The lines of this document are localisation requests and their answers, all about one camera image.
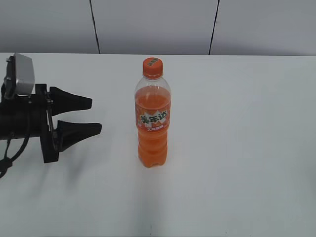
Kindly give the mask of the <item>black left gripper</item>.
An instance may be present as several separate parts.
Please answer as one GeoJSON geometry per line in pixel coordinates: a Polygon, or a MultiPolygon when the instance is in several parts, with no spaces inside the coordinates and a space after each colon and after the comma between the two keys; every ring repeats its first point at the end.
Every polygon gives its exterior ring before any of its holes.
{"type": "Polygon", "coordinates": [[[59,120],[53,128],[52,116],[72,111],[89,110],[92,99],[74,95],[57,87],[35,84],[35,94],[31,95],[32,111],[39,116],[40,144],[44,163],[57,162],[59,152],[87,138],[99,135],[100,123],[71,123],[59,120]]]}

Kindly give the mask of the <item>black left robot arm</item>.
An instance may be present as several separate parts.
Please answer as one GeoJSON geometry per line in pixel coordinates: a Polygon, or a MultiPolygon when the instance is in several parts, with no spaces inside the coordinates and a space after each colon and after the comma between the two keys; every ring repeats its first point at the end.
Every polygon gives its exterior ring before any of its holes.
{"type": "Polygon", "coordinates": [[[53,116],[89,110],[92,99],[70,94],[57,87],[47,88],[36,84],[30,96],[14,96],[3,99],[0,104],[0,138],[23,139],[20,150],[7,163],[15,161],[24,151],[31,137],[40,138],[44,163],[57,162],[59,153],[72,145],[101,133],[99,123],[71,123],[59,120],[53,127],[53,116]]]}

